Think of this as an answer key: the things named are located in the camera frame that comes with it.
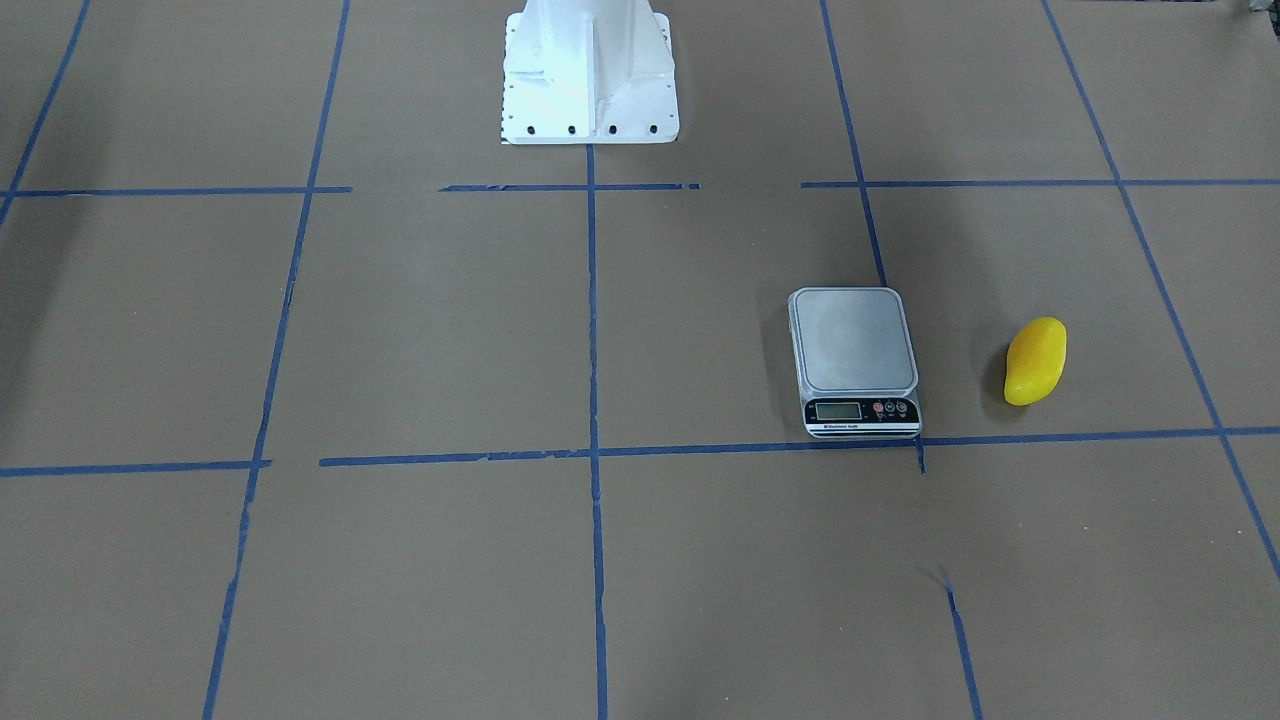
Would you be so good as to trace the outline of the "yellow mango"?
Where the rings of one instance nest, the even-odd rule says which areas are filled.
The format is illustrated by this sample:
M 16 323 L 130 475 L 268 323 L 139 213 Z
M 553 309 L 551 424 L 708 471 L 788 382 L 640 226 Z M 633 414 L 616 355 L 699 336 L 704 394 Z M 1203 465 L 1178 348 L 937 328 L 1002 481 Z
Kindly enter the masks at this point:
M 1057 387 L 1068 357 L 1068 329 L 1055 316 L 1024 325 L 1006 352 L 1004 400 L 1025 407 L 1047 398 Z

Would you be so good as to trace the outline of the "silver digital kitchen scale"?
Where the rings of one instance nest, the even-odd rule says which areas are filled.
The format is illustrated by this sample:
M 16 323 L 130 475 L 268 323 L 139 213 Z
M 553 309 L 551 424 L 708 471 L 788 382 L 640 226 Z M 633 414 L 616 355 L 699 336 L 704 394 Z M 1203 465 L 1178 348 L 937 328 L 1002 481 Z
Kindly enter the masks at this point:
M 915 439 L 919 374 L 902 300 L 888 287 L 805 287 L 788 328 L 806 433 Z

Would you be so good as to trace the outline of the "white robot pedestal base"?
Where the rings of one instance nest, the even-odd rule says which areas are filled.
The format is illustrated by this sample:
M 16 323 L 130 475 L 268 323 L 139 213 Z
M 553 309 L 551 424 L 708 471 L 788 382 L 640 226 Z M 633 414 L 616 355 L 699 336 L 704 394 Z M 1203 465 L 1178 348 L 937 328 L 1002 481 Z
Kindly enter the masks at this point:
M 503 37 L 502 143 L 678 138 L 672 27 L 649 1 L 527 1 Z

